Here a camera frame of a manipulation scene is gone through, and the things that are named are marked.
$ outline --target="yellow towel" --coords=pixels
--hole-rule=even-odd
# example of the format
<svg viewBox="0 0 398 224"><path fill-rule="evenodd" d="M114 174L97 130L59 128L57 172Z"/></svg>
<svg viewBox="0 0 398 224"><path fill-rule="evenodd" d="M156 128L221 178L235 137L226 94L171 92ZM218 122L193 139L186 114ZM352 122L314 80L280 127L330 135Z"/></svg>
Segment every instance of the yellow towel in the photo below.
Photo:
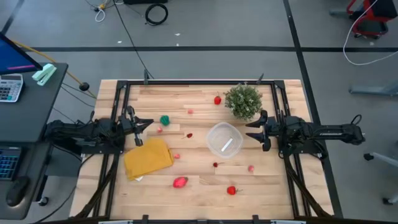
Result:
<svg viewBox="0 0 398 224"><path fill-rule="evenodd" d="M136 147L124 155L124 165L129 180L169 167L173 162L173 156L166 142L158 138L150 138L143 146Z"/></svg>

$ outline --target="wooden tabletop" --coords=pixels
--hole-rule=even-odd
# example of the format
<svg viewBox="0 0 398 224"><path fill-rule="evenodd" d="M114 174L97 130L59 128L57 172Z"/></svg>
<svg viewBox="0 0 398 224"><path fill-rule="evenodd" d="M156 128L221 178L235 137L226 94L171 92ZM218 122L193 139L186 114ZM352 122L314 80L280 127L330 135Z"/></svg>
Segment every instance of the wooden tabletop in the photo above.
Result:
<svg viewBox="0 0 398 224"><path fill-rule="evenodd" d="M95 118L109 118L113 106L117 80L103 80L95 106ZM310 121L307 102L300 80L285 80L287 98L292 115ZM272 149L263 152L261 145L244 133L260 132L247 128L245 121L234 118L228 108L214 105L213 99L228 91L231 85L147 85L133 86L129 105L140 118L152 118L155 122L142 135L162 138L173 154L180 154L172 167L145 175L138 181L128 181L123 155L119 161L118 176L111 212L112 219L233 219L247 220L252 215L260 219L293 218L284 162L278 157L277 143L272 140ZM257 87L262 93L262 107L269 116L275 110L269 85ZM280 107L282 98L279 93ZM170 125L163 133L156 129L159 118L169 115ZM206 134L219 122L235 126L244 138L241 152L230 159L214 155L206 145ZM192 138L182 139L192 133ZM134 136L128 136L126 151L135 148ZM70 215L76 215L91 198L98 185L102 155L93 156L81 169L73 198ZM325 175L320 161L309 155L301 155L305 183L318 203L333 213ZM214 162L222 162L217 168ZM248 166L254 172L248 172ZM186 176L188 184L183 189L174 189L173 180ZM228 195L226 189L234 185L239 191ZM300 214L303 215L302 199L296 188ZM103 214L105 199L101 204Z"/></svg>

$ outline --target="computer monitor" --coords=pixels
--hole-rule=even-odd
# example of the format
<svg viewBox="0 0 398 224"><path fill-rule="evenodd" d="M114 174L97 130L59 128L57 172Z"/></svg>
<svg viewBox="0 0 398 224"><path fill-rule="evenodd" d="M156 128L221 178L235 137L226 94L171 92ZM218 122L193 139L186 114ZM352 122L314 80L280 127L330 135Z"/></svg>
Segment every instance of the computer monitor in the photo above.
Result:
<svg viewBox="0 0 398 224"><path fill-rule="evenodd" d="M42 70L35 60L0 33L0 75Z"/></svg>

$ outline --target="green plant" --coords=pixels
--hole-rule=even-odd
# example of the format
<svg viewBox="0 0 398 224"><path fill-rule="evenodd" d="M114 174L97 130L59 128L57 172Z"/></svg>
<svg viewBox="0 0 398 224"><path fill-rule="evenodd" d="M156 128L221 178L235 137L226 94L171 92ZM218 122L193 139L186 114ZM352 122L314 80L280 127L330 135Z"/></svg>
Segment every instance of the green plant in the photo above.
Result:
<svg viewBox="0 0 398 224"><path fill-rule="evenodd" d="M245 84L238 84L225 93L225 107L230 108L235 117L250 120L261 111L262 94Z"/></svg>

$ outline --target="green ball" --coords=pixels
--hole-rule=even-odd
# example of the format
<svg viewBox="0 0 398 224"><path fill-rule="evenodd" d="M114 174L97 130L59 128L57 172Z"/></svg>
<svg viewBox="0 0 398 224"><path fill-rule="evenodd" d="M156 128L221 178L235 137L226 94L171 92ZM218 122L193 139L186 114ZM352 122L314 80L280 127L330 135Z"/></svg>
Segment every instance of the green ball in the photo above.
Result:
<svg viewBox="0 0 398 224"><path fill-rule="evenodd" d="M169 116L163 115L160 117L160 122L164 125L167 126L170 124Z"/></svg>

